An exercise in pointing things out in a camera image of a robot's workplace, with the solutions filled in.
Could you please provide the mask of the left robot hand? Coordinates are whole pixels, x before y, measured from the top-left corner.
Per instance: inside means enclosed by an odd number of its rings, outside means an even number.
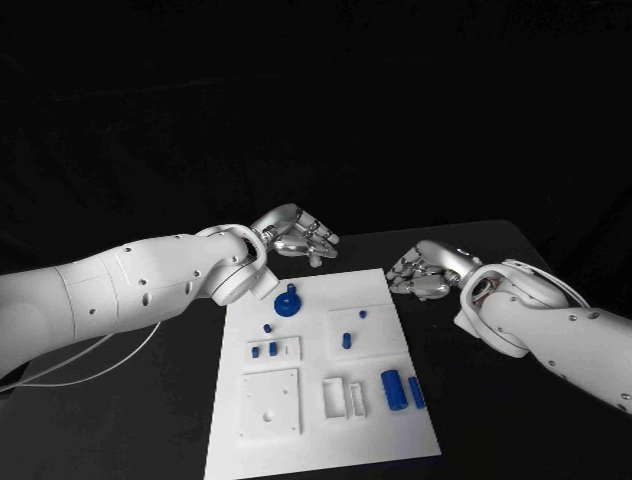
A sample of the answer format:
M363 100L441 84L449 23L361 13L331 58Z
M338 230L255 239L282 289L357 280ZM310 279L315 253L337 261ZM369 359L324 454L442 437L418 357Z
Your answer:
M272 208L250 224L265 248L285 257L305 257L317 268L324 259L334 259L338 236L294 203Z

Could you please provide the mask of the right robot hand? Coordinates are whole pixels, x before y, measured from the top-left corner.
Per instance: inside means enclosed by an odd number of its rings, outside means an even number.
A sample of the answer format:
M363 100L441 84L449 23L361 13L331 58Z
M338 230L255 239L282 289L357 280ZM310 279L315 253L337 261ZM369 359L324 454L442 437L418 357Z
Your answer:
M385 274L389 291L413 295L419 301L439 299L465 285L481 266L480 259L464 250L421 240Z

